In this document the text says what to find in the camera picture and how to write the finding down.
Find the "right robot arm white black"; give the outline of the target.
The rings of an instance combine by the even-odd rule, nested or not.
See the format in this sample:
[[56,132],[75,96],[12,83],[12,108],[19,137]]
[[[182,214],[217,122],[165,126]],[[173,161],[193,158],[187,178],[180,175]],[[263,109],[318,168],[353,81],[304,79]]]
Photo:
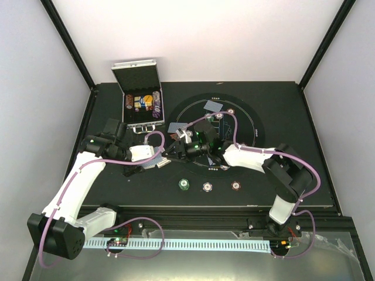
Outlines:
[[276,192],[266,227],[271,235],[279,236],[287,230],[290,216],[296,215],[297,207],[309,196],[306,189],[313,180],[318,187],[321,184],[317,171],[293,152],[287,145],[260,149],[223,140],[213,143],[179,140],[171,144],[162,156],[178,162],[192,162],[208,156],[217,165],[242,167],[265,174]]

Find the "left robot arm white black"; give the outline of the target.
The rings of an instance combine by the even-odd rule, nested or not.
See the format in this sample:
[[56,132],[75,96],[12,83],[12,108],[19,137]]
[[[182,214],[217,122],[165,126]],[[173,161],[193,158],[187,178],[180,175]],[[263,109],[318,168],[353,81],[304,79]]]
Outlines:
[[126,220],[114,207],[99,207],[79,218],[80,208],[106,164],[142,165],[155,157],[152,146],[144,143],[125,146],[118,133],[101,133],[86,137],[80,146],[72,170],[53,200],[41,214],[31,214],[27,226],[39,262],[43,253],[65,259],[75,259],[84,243],[105,229],[118,234],[125,229]]

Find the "blue patterned card deck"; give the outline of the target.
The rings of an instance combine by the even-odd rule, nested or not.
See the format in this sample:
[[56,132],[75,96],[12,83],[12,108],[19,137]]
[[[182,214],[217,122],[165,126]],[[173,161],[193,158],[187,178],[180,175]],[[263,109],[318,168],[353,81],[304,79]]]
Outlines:
[[144,169],[152,169],[152,168],[154,168],[161,161],[162,161],[162,155],[161,154],[157,154],[157,156],[154,159],[149,160],[149,161],[143,163],[141,166]]

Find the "blue white poker chip stack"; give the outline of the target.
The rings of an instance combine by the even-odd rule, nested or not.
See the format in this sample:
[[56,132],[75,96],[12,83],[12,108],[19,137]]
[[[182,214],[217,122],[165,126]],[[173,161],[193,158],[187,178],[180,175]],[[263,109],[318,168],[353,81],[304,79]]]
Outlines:
[[202,185],[202,189],[205,191],[205,192],[211,192],[213,190],[213,186],[211,183],[205,183]]

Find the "dealt blue card top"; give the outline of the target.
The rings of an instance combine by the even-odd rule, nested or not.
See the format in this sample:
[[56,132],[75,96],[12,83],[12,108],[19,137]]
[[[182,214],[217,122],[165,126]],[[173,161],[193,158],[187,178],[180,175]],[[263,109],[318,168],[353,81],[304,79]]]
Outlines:
[[204,109],[211,112],[220,112],[223,107],[223,104],[215,101],[208,100],[205,105]]

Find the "dealt blue card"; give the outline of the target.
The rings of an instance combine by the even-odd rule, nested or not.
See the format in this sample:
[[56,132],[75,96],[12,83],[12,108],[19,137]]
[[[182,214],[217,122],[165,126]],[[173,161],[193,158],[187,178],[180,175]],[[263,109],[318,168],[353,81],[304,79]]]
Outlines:
[[205,105],[204,109],[211,112],[220,112],[223,107],[223,104],[215,101],[208,100]]
[[167,133],[174,134],[178,129],[185,128],[187,123],[185,122],[171,122],[168,126]]

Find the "red triangular all-in marker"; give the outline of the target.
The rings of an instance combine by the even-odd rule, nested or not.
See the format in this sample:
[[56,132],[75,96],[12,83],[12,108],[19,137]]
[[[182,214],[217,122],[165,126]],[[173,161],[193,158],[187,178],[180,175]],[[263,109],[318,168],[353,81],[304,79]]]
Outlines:
[[175,140],[175,141],[178,141],[178,140],[180,139],[176,133],[171,134],[170,137],[171,137],[173,140]]

